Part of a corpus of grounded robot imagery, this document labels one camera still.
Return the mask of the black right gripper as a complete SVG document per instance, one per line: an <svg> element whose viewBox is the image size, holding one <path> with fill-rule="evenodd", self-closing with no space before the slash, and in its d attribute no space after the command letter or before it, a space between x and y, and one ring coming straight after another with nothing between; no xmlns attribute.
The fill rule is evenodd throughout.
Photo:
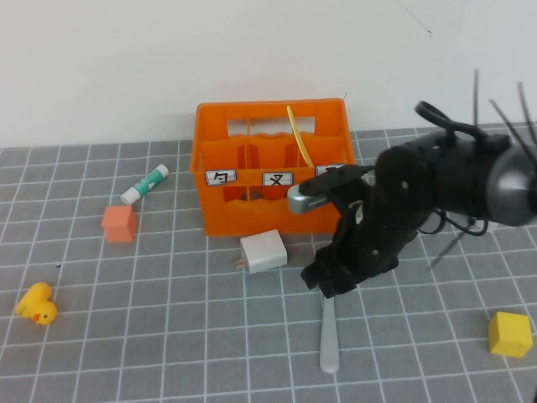
<svg viewBox="0 0 537 403"><path fill-rule="evenodd" d="M318 251L304 267L301 279L309 290L319 288L326 299L343 295L365 281L393 270L398 254L412 241L420 226L420 210L405 203L383 203L369 197L362 203L362 221L343 220L332 241L333 255L342 275L334 276L329 251Z"/></svg>

